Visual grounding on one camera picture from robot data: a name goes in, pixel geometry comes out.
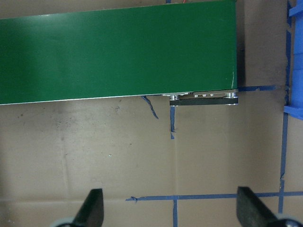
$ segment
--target blue tape line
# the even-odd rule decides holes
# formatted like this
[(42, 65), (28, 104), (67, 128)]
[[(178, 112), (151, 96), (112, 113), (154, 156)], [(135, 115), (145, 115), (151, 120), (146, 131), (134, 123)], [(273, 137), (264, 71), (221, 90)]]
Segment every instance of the blue tape line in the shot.
[(178, 227), (178, 200), (174, 200), (174, 207), (172, 209), (173, 227)]
[(150, 106), (151, 112), (154, 115), (155, 118), (159, 119), (159, 117), (157, 116), (155, 110), (153, 109), (152, 103), (150, 102), (150, 100), (146, 97), (146, 96), (141, 96), (141, 98), (148, 103), (148, 105)]
[(287, 147), (287, 126), (288, 126), (288, 114), (283, 113), (283, 130), (282, 130), (282, 152), (281, 152), (281, 168), (280, 168), (280, 190), (279, 190), (279, 205), (278, 212), (283, 213), (283, 201), (284, 201), (284, 174), (286, 167), (286, 147)]
[(273, 90), (276, 90), (276, 89), (277, 89), (276, 85), (238, 87), (239, 92), (243, 92), (243, 91), (273, 91)]
[(173, 140), (175, 137), (172, 134), (175, 132), (175, 107), (171, 106), (170, 107), (170, 138)]
[(140, 198), (136, 198), (132, 196), (131, 198), (126, 199), (125, 201), (176, 200), (176, 199), (177, 197), (175, 195), (145, 196)]
[(284, 196), (303, 196), (303, 192), (284, 192)]
[[(287, 3), (287, 11), (291, 7), (289, 1)], [(287, 17), (287, 22), (291, 24), (291, 18)], [(286, 66), (286, 80), (285, 80), (285, 105), (289, 104), (289, 78), (291, 70), (291, 48), (292, 48), (292, 34), (286, 31), (286, 57), (287, 57), (287, 66)], [(284, 204), (284, 186), (285, 186), (285, 168), (286, 168), (286, 152), (287, 152), (287, 130), (288, 130), (288, 114), (283, 113), (283, 129), (282, 129), (282, 149), (281, 149), (281, 166), (280, 166), (280, 189), (279, 189), (279, 204), (278, 212), (283, 213), (283, 204)]]
[[(255, 193), (258, 197), (278, 197), (280, 192), (261, 192)], [(303, 192), (285, 192), (285, 196), (303, 196)], [(130, 197), (125, 201), (161, 201), (161, 200), (207, 200), (207, 199), (234, 199), (237, 194), (205, 194), (205, 195), (168, 195), (168, 196), (145, 196)]]

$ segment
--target green belt surface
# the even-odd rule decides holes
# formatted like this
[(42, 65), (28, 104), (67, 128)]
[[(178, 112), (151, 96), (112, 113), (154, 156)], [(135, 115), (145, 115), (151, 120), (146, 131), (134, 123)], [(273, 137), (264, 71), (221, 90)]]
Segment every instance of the green belt surface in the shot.
[(0, 104), (236, 88), (234, 0), (0, 20)]

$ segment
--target blue plastic bin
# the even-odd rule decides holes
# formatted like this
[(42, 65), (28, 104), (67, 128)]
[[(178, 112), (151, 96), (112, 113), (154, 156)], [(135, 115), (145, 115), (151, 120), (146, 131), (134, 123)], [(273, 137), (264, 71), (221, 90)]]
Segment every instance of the blue plastic bin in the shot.
[(284, 112), (303, 120), (303, 0), (297, 0), (289, 16), (295, 17), (294, 70), (291, 102), (290, 106), (284, 107)]

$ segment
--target blue painter's tape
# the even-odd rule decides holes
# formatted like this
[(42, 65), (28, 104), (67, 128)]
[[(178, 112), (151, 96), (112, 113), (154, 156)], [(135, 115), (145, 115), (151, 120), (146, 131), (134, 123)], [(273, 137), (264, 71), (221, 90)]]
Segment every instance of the blue painter's tape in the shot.
[(150, 109), (151, 109), (151, 112), (152, 112), (152, 115), (154, 115), (155, 118), (159, 119), (159, 117), (157, 116), (155, 110), (153, 109), (153, 106), (152, 106), (152, 103), (151, 101), (146, 97), (146, 96), (141, 96), (141, 98), (148, 103), (148, 105), (150, 106)]
[[(288, 192), (288, 194), (299, 194), (303, 192)], [(262, 192), (256, 193), (258, 197), (274, 197), (279, 196), (279, 192)], [(233, 199), (237, 194), (205, 194), (205, 195), (168, 195), (168, 196), (145, 196), (145, 197), (131, 197), (126, 201), (154, 201), (154, 200), (207, 200), (207, 199)]]
[(303, 192), (284, 192), (284, 196), (303, 196)]
[(175, 197), (174, 195), (145, 196), (140, 198), (136, 198), (132, 196), (131, 198), (126, 199), (125, 201), (150, 201), (150, 200), (175, 200), (175, 199), (177, 199), (177, 197)]
[(175, 107), (171, 106), (170, 107), (170, 138), (173, 140), (175, 137), (172, 134), (175, 132)]
[(273, 91), (273, 90), (276, 90), (276, 89), (277, 89), (276, 85), (238, 87), (239, 92), (243, 92), (243, 91)]
[(180, 195), (180, 200), (206, 200), (236, 198), (237, 194), (209, 194), (209, 195)]
[(174, 200), (172, 209), (173, 227), (178, 227), (178, 200)]
[(281, 151), (281, 167), (280, 167), (280, 190), (279, 190), (279, 205), (278, 212), (283, 213), (284, 202), (284, 174), (286, 168), (286, 149), (287, 149), (287, 128), (288, 128), (288, 114), (283, 114), (283, 129), (282, 129), (282, 151)]

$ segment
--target bolt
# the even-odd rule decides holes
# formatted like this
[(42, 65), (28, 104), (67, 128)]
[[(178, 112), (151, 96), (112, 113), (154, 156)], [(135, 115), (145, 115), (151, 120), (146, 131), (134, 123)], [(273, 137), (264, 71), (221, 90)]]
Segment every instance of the bolt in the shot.
[(235, 92), (225, 93), (225, 98), (237, 98)]
[(170, 100), (171, 101), (179, 100), (179, 96), (170, 96)]

